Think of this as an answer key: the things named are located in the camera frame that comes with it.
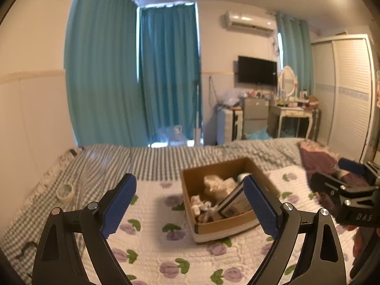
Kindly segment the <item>operator hand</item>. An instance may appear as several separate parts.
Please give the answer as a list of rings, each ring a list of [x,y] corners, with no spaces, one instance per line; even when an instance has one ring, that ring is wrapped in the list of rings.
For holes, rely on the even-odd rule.
[[[355,232],[353,236],[353,256],[354,261],[353,265],[355,266],[357,263],[357,258],[361,255],[363,249],[366,247],[366,244],[368,243],[368,240],[370,239],[373,229],[372,228],[361,228],[361,227],[355,227],[353,225],[348,225],[347,230],[349,232]]]

